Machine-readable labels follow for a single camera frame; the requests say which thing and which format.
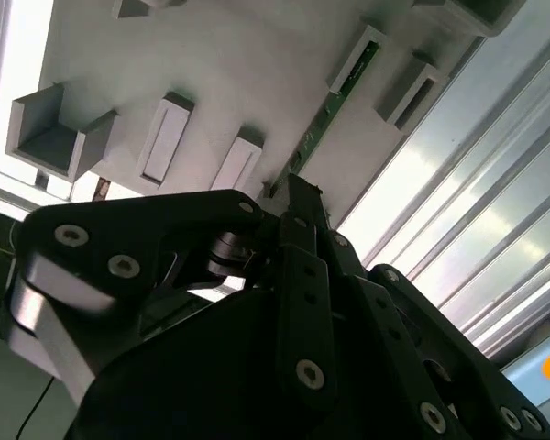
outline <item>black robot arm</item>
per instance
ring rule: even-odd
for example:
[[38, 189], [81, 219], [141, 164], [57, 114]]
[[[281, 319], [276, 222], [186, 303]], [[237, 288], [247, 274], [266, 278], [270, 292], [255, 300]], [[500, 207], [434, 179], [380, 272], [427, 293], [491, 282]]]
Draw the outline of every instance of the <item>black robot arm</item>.
[[[367, 272], [291, 176], [280, 215], [235, 191], [42, 208], [0, 312], [62, 380], [68, 439], [550, 439], [535, 408], [395, 268]], [[245, 288], [147, 341], [152, 298]]]

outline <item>bolt head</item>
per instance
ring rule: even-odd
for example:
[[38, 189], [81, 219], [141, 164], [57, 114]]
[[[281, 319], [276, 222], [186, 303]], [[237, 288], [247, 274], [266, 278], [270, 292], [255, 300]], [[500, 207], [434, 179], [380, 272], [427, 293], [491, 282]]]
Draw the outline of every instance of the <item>bolt head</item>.
[[307, 227], [308, 226], [308, 224], [305, 223], [305, 221], [302, 220], [300, 217], [295, 217], [293, 220], [295, 221], [295, 223], [297, 223], [301, 227]]
[[389, 278], [393, 282], [397, 282], [400, 280], [400, 276], [397, 273], [395, 273], [394, 270], [387, 269], [385, 270], [385, 273], [387, 274], [387, 278]]
[[302, 359], [295, 366], [295, 374], [300, 382], [310, 390], [318, 391], [325, 384], [324, 372], [310, 359]]
[[61, 225], [55, 229], [55, 239], [63, 246], [78, 248], [90, 241], [90, 236], [77, 225]]
[[346, 246], [348, 246], [348, 240], [346, 240], [343, 236], [339, 235], [339, 234], [336, 234], [334, 236], [334, 240], [336, 243], [338, 243], [340, 246], [342, 246], [343, 248], [345, 248]]
[[130, 279], [140, 273], [140, 265], [129, 255], [114, 255], [108, 260], [108, 270], [119, 278]]
[[528, 410], [522, 410], [522, 415], [523, 417], [525, 417], [525, 420], [528, 421], [528, 424], [530, 424], [533, 429], [538, 432], [543, 431], [542, 425], [540, 424], [540, 422], [538, 422], [538, 419], [536, 419], [531, 412], [529, 412]]
[[444, 415], [429, 401], [425, 401], [420, 405], [420, 414], [423, 420], [437, 433], [443, 434], [446, 432], [446, 419]]
[[250, 203], [247, 203], [247, 202], [241, 202], [238, 204], [238, 206], [240, 206], [240, 209], [242, 209], [243, 211], [249, 213], [249, 214], [252, 214], [253, 211], [255, 211], [255, 209], [252, 207], [252, 205]]
[[517, 418], [517, 415], [513, 413], [512, 410], [505, 406], [500, 407], [500, 413], [501, 417], [503, 417], [503, 420], [505, 423], [513, 430], [513, 431], [519, 431], [522, 429], [522, 423], [520, 422], [520, 419]]

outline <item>bright window light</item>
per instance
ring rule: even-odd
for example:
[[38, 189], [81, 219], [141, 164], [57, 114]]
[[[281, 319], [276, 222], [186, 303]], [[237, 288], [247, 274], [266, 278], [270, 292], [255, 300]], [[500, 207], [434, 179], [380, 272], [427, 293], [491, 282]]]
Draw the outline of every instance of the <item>bright window light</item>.
[[106, 200], [118, 200], [118, 199], [134, 199], [142, 197], [140, 192], [129, 190], [127, 187], [119, 185], [118, 183], [110, 183], [108, 188], [108, 194]]
[[37, 169], [5, 154], [8, 123], [12, 101], [39, 88], [52, 9], [53, 0], [11, 0], [1, 29], [0, 171], [28, 185], [35, 184]]

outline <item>gray bracket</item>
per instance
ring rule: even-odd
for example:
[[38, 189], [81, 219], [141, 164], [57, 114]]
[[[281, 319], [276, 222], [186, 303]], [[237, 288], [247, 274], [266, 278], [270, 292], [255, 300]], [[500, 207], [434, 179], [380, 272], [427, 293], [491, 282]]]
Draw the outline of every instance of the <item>gray bracket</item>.
[[146, 17], [155, 9], [169, 6], [181, 6], [187, 0], [115, 0], [112, 17]]
[[355, 32], [355, 35], [350, 40], [343, 58], [337, 63], [332, 75], [328, 79], [328, 86], [331, 93], [340, 93], [340, 89], [347, 81], [358, 59], [371, 41], [377, 43], [379, 47], [382, 47], [387, 41], [387, 36], [375, 29], [367, 19], [363, 18], [357, 32]]
[[442, 92], [447, 79], [437, 68], [413, 56], [375, 110], [385, 122], [409, 134]]
[[75, 182], [104, 156], [117, 113], [73, 130], [59, 122], [63, 93], [63, 85], [55, 84], [13, 101], [6, 154]]
[[413, 7], [455, 31], [495, 37], [524, 3], [525, 0], [415, 0]]
[[147, 182], [160, 186], [187, 127], [194, 103], [174, 92], [167, 93], [153, 116], [137, 170]]

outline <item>silver metal block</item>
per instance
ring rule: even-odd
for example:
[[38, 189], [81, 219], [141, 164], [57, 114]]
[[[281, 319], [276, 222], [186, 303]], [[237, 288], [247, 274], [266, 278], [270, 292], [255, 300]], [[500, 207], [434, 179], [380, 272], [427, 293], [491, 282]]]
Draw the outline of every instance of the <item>silver metal block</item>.
[[192, 110], [193, 103], [176, 93], [167, 93], [161, 100], [138, 160], [143, 179], [158, 186], [163, 183]]
[[239, 132], [220, 171], [216, 174], [211, 189], [242, 191], [248, 176], [254, 170], [263, 152], [262, 146], [262, 139], [250, 139], [244, 133]]
[[104, 156], [116, 112], [79, 131], [68, 128], [59, 123], [63, 93], [63, 85], [55, 84], [12, 103], [6, 154], [75, 182]]
[[432, 102], [438, 97], [447, 78], [427, 62], [412, 57], [403, 74], [381, 99], [375, 110], [388, 124], [402, 133], [410, 133]]

